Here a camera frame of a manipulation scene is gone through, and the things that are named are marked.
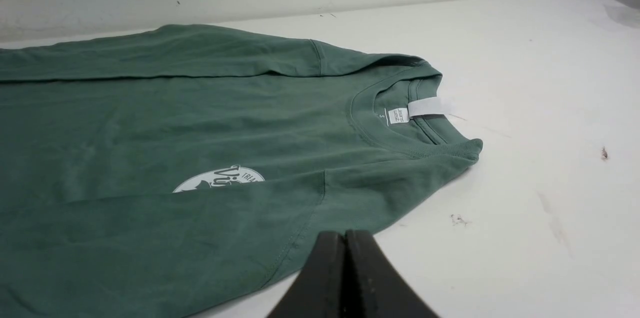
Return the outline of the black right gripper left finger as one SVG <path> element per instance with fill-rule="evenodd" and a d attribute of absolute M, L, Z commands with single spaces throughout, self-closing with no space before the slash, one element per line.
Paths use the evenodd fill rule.
<path fill-rule="evenodd" d="M 310 255 L 270 318 L 340 318 L 345 239 L 338 232 L 317 236 Z"/>

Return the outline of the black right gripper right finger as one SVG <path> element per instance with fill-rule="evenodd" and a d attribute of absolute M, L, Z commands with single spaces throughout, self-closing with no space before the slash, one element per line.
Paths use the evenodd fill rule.
<path fill-rule="evenodd" d="M 345 233 L 346 318 L 437 318 L 366 230 Z"/>

